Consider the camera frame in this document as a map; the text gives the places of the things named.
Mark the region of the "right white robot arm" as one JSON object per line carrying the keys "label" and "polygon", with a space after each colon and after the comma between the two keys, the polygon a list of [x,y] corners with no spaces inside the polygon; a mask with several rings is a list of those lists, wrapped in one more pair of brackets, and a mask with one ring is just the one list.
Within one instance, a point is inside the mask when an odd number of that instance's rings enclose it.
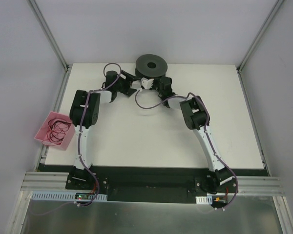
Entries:
{"label": "right white robot arm", "polygon": [[210,194],[222,192],[236,175],[224,162],[216,147],[210,127],[210,114],[201,97],[192,92],[186,96],[177,95],[172,90],[172,78],[169,77],[151,78],[149,83],[150,89],[158,92],[158,97],[165,107],[182,112],[187,128],[192,130],[199,140],[209,169],[205,191]]}

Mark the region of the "pink plastic box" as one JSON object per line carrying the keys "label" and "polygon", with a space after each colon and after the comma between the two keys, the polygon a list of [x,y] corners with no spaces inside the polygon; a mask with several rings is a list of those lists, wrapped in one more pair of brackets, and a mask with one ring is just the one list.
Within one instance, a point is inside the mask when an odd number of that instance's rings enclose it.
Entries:
{"label": "pink plastic box", "polygon": [[69,116],[50,112],[34,139],[44,146],[65,151],[74,134],[75,128]]}

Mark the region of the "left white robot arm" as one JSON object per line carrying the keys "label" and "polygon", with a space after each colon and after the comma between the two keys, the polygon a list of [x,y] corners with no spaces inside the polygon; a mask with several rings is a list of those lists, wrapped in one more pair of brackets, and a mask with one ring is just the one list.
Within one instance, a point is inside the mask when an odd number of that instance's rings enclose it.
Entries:
{"label": "left white robot arm", "polygon": [[75,128],[77,152],[73,169],[69,173],[71,180],[76,180],[82,189],[90,189],[95,181],[90,172],[92,159],[87,156],[87,143],[90,131],[97,123],[100,105],[112,103],[118,93],[130,97],[136,92],[133,82],[139,78],[124,70],[105,72],[105,82],[100,89],[84,91],[77,90],[69,112],[70,120]]}

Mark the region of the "black cable spool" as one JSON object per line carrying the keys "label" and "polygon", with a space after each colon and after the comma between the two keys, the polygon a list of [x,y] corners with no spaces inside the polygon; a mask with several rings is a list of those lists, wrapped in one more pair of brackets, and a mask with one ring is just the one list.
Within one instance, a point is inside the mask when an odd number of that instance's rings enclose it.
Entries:
{"label": "black cable spool", "polygon": [[136,60],[135,75],[143,78],[164,76],[168,70],[167,62],[154,54],[141,55]]}

